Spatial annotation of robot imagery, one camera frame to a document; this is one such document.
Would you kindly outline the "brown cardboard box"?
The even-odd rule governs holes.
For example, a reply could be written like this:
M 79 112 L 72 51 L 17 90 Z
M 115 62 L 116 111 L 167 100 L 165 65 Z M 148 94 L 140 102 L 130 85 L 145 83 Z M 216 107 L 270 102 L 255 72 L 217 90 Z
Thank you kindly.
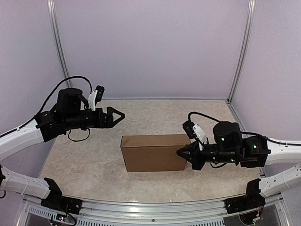
M 120 143 L 128 172 L 182 171 L 186 160 L 177 150 L 190 144 L 185 134 L 123 136 Z

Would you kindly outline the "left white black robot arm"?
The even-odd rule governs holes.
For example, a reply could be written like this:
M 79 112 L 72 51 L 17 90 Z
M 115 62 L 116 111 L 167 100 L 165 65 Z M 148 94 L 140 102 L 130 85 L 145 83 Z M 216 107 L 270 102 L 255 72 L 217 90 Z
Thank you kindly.
M 97 86 L 84 98 L 83 92 L 76 88 L 62 89 L 58 93 L 57 103 L 50 111 L 37 113 L 22 126 L 0 136 L 0 159 L 4 160 L 23 149 L 46 143 L 59 135 L 66 135 L 73 129 L 111 129 L 125 118 L 125 114 L 107 107 L 104 112 L 97 108 L 104 87 Z M 15 192 L 40 198 L 55 209 L 62 209 L 66 199 L 57 183 L 49 178 L 33 178 L 16 173 L 5 167 L 0 168 L 1 191 Z

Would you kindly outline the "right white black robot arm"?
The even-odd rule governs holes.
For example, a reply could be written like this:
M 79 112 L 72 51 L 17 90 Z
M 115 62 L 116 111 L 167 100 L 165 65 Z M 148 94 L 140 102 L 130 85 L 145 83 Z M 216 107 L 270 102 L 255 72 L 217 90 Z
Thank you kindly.
M 252 208 L 259 199 L 297 185 L 301 181 L 301 143 L 278 141 L 260 134 L 244 134 L 237 123 L 221 121 L 213 128 L 215 143 L 210 144 L 203 130 L 190 121 L 183 124 L 190 139 L 195 142 L 177 150 L 177 155 L 191 164 L 194 170 L 202 170 L 205 163 L 233 163 L 245 168 L 264 167 L 276 163 L 295 165 L 273 176 L 248 182 L 240 204 Z

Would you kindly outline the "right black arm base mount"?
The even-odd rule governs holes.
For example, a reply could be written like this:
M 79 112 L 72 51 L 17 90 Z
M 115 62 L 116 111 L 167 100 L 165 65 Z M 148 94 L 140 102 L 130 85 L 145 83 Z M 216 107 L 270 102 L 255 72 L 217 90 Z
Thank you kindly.
M 265 198 L 260 195 L 242 195 L 234 198 L 228 198 L 224 201 L 228 214 L 242 212 L 258 207 L 263 207 Z

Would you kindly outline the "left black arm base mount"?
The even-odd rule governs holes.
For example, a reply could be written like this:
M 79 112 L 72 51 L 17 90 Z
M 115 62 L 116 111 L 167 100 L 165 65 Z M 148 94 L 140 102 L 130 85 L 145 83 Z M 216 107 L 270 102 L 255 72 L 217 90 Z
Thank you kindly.
M 62 196 L 57 201 L 51 201 L 47 199 L 41 200 L 41 206 L 50 208 L 52 210 L 59 210 L 76 215 L 79 214 L 82 203 L 83 201 L 81 199 L 71 198 L 67 196 Z

